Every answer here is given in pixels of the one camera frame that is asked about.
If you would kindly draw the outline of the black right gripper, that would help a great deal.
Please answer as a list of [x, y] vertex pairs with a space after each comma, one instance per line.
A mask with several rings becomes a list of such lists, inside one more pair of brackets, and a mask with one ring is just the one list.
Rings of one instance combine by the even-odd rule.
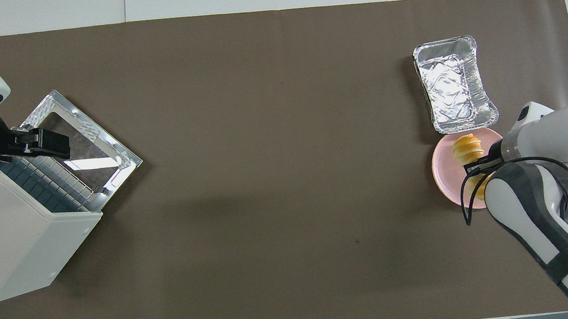
[[501, 165], [504, 161], [503, 141], [504, 139], [499, 139], [490, 146], [487, 155], [488, 158], [478, 159], [477, 161], [465, 164], [464, 170], [466, 175], [471, 178], [478, 174], [490, 172], [496, 166]]

